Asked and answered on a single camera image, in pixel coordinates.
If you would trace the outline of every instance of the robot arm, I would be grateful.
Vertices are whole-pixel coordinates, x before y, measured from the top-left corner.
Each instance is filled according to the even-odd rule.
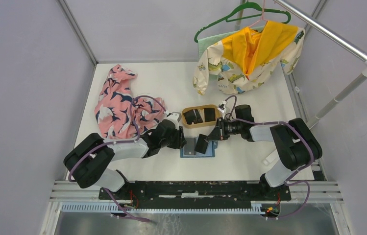
[[[235,107],[235,115],[237,118],[234,120],[219,118],[207,140],[222,141],[227,140],[230,135],[240,134],[243,139],[249,142],[274,142],[280,160],[260,178],[260,184],[267,191],[283,185],[296,173],[299,167],[309,163],[309,151],[286,125],[255,123],[249,105]],[[304,121],[301,118],[295,118],[289,121],[289,125],[307,142],[314,160],[319,159],[322,156],[321,146]]]
[[[79,163],[72,173],[81,188],[97,185],[117,191],[124,185],[124,177],[116,170],[108,169],[110,162],[126,158],[147,158],[157,154],[162,147],[180,149],[186,144],[183,128],[179,126],[180,113],[165,112],[166,117],[155,129],[149,130],[137,140],[104,143],[97,133],[90,134],[64,159],[64,165],[71,171],[80,160],[91,151],[94,157],[88,156]]]

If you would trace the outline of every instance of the gray wall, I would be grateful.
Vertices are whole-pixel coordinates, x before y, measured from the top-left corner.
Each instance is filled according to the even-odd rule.
[[[367,51],[367,1],[331,0],[320,21]],[[295,70],[305,106],[314,115],[364,68],[364,64],[315,30]],[[328,177],[337,180],[355,234],[367,234],[367,81],[324,117],[314,133]]]
[[[55,0],[0,0],[0,234],[38,234],[92,69]]]
[[[254,2],[262,6],[263,1]],[[311,13],[318,0],[291,2]],[[240,0],[67,0],[67,3],[99,61],[196,61],[196,32],[231,13]],[[268,0],[266,8],[281,9],[281,6]],[[258,13],[248,9],[244,16]],[[279,14],[265,16],[278,21],[286,19]],[[244,20],[242,25],[248,26],[257,19]],[[295,16],[291,23],[305,25]],[[198,38],[231,32],[234,27],[235,22],[222,22]]]

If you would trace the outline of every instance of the pink floral garment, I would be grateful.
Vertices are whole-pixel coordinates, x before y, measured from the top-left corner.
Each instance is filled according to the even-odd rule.
[[[130,116],[130,103],[133,99],[130,90],[130,79],[137,74],[121,65],[110,69],[107,80],[99,94],[98,104],[94,109],[95,117],[102,137],[108,139],[130,139],[137,135]],[[165,106],[161,98],[156,98]],[[163,109],[150,98],[139,98],[132,106],[140,133],[143,133],[163,119]]]

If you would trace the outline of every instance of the pink clothes hanger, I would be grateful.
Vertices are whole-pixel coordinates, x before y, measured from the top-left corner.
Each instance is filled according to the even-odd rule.
[[[268,20],[264,19],[264,9],[265,9],[265,7],[266,7],[266,0],[263,1],[263,7],[262,7],[260,18],[255,23],[253,23],[252,25],[250,25],[249,28],[253,27],[254,25],[256,25],[260,21],[265,21],[265,22],[268,21]]]

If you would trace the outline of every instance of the white table surface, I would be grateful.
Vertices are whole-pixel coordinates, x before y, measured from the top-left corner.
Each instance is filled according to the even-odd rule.
[[[85,111],[75,145],[90,133],[99,133],[94,108],[108,71],[116,64],[98,64],[91,84]],[[131,81],[134,96],[148,94],[164,99],[167,109],[181,112],[186,107],[218,105],[228,95],[210,81],[204,96],[192,86],[196,62],[124,63],[138,74]],[[259,89],[238,94],[237,104],[249,104],[255,121],[290,120],[295,118],[294,108],[281,67]],[[228,101],[232,107],[233,98]],[[213,126],[195,129],[184,128],[186,137],[208,135]],[[162,148],[157,155],[146,159],[130,158],[114,161],[110,169],[120,170],[128,180],[139,181],[234,181],[259,180],[275,164],[265,166],[262,160],[273,150],[272,142],[247,142],[239,135],[220,141],[213,158],[180,158],[180,150]],[[310,168],[296,175],[293,180],[314,180]]]

